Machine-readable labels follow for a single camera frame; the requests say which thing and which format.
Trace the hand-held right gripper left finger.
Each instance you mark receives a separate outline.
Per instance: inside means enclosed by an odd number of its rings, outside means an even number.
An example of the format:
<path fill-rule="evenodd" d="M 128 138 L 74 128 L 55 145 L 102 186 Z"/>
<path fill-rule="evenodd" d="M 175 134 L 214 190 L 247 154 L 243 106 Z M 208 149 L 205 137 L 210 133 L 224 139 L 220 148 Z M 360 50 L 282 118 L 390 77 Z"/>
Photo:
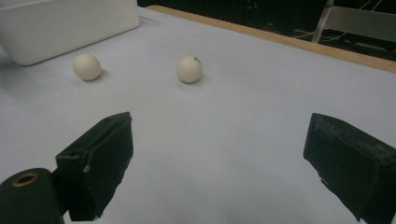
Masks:
<path fill-rule="evenodd" d="M 56 156 L 61 211 L 73 221 L 99 218 L 112 200 L 134 153 L 131 122 L 128 112 L 104 118 Z"/>

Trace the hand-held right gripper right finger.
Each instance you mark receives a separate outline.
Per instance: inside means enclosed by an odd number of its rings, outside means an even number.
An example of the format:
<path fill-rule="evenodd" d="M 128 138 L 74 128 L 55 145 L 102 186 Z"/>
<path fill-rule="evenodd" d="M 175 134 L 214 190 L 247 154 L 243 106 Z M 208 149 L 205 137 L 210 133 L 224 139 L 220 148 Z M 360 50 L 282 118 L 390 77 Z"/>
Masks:
<path fill-rule="evenodd" d="M 314 113 L 304 158 L 357 220 L 391 224 L 396 216 L 396 148 L 345 121 Z"/>

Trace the plain white egg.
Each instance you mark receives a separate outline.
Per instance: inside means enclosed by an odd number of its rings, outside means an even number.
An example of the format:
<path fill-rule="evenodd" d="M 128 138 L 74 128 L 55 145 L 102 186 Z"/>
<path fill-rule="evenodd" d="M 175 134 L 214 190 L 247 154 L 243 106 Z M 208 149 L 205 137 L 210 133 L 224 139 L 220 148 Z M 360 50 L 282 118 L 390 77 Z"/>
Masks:
<path fill-rule="evenodd" d="M 102 71 L 99 60 L 91 54 L 78 55 L 72 66 L 74 73 L 84 81 L 98 78 Z"/>

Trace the white egg with dark mark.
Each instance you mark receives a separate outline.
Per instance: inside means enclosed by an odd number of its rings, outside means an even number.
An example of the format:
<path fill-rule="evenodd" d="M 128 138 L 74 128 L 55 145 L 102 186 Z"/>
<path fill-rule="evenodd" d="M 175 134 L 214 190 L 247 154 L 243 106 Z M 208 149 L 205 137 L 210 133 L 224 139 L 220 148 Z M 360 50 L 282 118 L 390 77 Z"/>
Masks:
<path fill-rule="evenodd" d="M 197 57 L 186 56 L 177 62 L 177 75 L 186 83 L 193 83 L 203 75 L 203 65 Z"/>

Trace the white plastic bin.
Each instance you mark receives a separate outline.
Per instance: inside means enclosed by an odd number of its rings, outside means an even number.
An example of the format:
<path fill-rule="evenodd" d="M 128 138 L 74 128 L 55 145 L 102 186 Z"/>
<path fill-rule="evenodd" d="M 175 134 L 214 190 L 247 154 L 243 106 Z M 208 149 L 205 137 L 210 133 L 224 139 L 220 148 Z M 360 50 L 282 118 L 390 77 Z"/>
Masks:
<path fill-rule="evenodd" d="M 0 0 L 0 48 L 31 65 L 139 25 L 137 0 Z"/>

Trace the pale blue table mat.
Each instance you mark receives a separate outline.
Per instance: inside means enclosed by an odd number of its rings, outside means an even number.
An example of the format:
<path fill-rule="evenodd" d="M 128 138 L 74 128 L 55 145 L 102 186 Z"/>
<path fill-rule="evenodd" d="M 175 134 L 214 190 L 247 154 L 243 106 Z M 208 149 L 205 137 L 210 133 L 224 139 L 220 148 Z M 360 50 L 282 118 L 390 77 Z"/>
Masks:
<path fill-rule="evenodd" d="M 139 26 L 90 45 L 92 82 L 73 53 L 19 66 L 0 50 L 0 181 L 55 156 L 100 119 L 128 111 L 134 156 L 102 217 L 83 224 L 360 224 L 304 159 L 314 113 L 396 147 L 396 73 L 325 48 L 192 15 L 139 12 Z M 186 83 L 177 62 L 197 57 Z"/>

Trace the white metal stand frame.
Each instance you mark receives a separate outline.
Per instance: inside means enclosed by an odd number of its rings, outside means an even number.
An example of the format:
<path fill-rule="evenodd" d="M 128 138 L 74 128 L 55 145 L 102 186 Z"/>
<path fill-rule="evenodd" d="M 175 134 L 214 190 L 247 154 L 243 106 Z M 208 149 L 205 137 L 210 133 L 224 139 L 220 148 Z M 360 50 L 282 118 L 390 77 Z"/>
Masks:
<path fill-rule="evenodd" d="M 328 0 L 312 41 L 318 43 L 326 29 L 396 42 L 396 14 L 340 7 L 334 0 Z"/>

